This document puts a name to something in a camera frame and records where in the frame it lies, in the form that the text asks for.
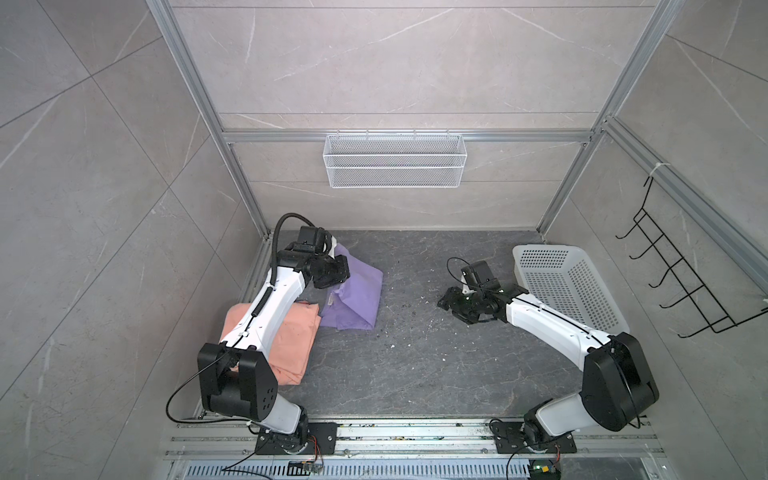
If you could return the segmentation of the purple t-shirt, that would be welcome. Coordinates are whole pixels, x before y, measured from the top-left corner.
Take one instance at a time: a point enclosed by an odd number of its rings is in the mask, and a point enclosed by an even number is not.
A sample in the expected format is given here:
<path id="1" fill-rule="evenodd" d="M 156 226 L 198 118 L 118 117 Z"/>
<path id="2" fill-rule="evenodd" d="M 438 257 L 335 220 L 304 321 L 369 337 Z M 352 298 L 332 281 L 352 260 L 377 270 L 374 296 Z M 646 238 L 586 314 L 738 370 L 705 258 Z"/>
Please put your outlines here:
<path id="1" fill-rule="evenodd" d="M 376 325 L 383 272 L 355 258 L 341 244 L 336 245 L 335 253 L 347 258 L 350 277 L 328 290 L 320 326 L 371 331 Z"/>

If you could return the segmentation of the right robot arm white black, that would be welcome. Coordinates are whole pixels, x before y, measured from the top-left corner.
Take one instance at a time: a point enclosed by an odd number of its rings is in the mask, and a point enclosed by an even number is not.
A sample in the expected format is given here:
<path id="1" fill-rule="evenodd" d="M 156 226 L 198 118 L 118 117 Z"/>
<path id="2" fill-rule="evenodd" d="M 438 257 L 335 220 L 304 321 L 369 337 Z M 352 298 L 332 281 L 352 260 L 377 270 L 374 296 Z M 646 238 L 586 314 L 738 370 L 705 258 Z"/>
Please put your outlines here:
<path id="1" fill-rule="evenodd" d="M 547 306 L 527 290 L 450 287 L 437 302 L 467 325 L 496 319 L 534 335 L 582 373 L 581 390 L 548 400 L 524 416 L 524 446 L 541 450 L 575 430 L 600 426 L 618 432 L 640 427 L 640 416 L 660 392 L 634 336 L 591 328 Z"/>

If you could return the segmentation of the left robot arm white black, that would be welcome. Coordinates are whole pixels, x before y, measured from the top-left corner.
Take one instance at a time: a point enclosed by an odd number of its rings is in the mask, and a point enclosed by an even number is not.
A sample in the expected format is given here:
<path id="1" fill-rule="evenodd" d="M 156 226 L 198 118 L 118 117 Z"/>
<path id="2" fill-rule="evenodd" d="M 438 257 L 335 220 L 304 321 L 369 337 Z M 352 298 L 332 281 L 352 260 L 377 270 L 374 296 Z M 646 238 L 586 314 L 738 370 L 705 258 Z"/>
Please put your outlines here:
<path id="1" fill-rule="evenodd" d="M 312 283 L 317 289 L 345 282 L 347 259 L 336 253 L 336 240 L 319 253 L 284 249 L 278 266 L 246 313 L 217 344 L 206 343 L 197 362 L 202 406 L 225 417 L 251 420 L 283 435 L 295 435 L 306 414 L 278 392 L 268 360 L 276 335 L 291 306 Z"/>

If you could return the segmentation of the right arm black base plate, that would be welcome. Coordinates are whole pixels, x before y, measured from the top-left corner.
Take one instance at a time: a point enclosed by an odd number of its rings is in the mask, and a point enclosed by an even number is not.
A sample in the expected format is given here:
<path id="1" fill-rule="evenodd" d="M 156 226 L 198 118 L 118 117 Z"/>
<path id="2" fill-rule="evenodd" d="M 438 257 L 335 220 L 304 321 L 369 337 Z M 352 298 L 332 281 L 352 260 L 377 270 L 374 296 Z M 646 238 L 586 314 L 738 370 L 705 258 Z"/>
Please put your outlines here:
<path id="1" fill-rule="evenodd" d="M 543 433 L 533 423 L 524 421 L 503 421 L 493 418 L 488 428 L 499 454 L 514 452 L 573 454 L 577 447 L 571 433 L 551 436 Z"/>

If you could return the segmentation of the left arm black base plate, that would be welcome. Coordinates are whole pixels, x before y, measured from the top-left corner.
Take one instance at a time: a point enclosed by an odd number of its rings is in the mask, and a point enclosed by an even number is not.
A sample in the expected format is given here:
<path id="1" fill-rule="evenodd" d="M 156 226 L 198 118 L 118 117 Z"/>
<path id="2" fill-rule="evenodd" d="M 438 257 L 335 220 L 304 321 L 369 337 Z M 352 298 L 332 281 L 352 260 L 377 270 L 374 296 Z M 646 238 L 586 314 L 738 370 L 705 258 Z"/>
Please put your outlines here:
<path id="1" fill-rule="evenodd" d="M 300 424 L 293 434 L 260 433 L 257 455 L 331 455 L 335 451 L 339 425 L 332 422 Z"/>

